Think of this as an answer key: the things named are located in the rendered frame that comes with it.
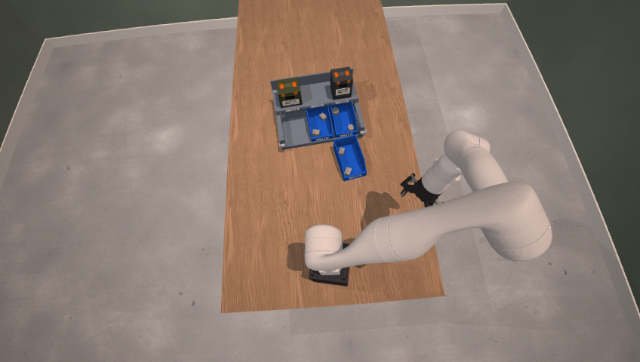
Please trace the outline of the olive green case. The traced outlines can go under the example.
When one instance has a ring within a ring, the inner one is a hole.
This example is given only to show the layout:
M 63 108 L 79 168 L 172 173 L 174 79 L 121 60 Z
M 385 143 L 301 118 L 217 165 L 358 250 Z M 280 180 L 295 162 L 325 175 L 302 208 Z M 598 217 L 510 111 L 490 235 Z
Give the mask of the olive green case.
M 303 105 L 298 77 L 276 80 L 276 87 L 281 108 Z

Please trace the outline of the dark grey tool case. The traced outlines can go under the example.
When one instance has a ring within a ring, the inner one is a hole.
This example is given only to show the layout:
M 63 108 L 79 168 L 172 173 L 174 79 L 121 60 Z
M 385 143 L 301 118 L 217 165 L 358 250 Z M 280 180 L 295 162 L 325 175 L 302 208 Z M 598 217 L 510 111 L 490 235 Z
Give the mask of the dark grey tool case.
M 350 67 L 331 69 L 331 94 L 333 100 L 352 96 L 353 77 Z

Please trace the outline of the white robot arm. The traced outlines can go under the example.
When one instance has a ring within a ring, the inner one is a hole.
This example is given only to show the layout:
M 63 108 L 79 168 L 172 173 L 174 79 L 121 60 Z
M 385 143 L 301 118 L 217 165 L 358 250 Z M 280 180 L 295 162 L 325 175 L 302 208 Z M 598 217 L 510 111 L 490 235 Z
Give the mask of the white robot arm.
M 344 249 L 341 230 L 314 225 L 305 234 L 306 266 L 321 275 L 339 275 L 339 270 L 354 265 L 408 261 L 422 256 L 445 235 L 473 228 L 480 228 L 506 259 L 522 262 L 542 255 L 552 241 L 542 204 L 528 184 L 508 182 L 490 150 L 481 137 L 451 132 L 445 139 L 445 154 L 424 173 L 422 184 L 438 195 L 463 174 L 473 192 L 378 218 Z

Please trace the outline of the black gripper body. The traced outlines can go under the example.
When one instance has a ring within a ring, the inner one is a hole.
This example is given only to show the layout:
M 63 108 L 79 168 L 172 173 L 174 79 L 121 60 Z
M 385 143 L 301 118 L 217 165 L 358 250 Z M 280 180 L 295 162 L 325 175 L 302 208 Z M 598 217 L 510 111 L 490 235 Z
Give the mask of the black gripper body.
M 420 194 L 417 195 L 415 194 L 422 202 L 423 202 L 423 197 L 426 197 L 428 199 L 428 203 L 435 203 L 436 198 L 441 195 L 441 194 L 433 194 L 429 191 L 427 191 L 423 184 L 422 184 L 422 177 L 420 178 L 420 180 L 418 180 L 418 182 L 414 183 L 414 189 L 417 189 L 420 191 Z M 429 199 L 431 198 L 431 199 Z

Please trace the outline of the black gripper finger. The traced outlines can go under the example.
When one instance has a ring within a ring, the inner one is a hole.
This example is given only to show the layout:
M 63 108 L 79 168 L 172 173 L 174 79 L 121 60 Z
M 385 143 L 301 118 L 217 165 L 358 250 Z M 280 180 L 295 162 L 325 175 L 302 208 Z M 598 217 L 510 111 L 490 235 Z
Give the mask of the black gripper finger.
M 424 202 L 424 207 L 429 207 L 432 206 L 433 204 L 428 203 L 428 199 L 426 197 L 423 197 L 423 202 Z M 439 200 L 435 200 L 435 204 L 440 204 L 441 202 Z
M 407 179 L 405 179 L 400 185 L 403 186 L 403 190 L 401 192 L 401 197 L 403 197 L 404 195 L 406 195 L 407 192 L 410 193 L 414 193 L 419 195 L 420 191 L 417 189 L 414 189 L 414 185 L 408 185 L 408 182 L 410 183 L 415 183 L 418 182 L 417 179 L 415 178 L 415 174 L 412 173 Z

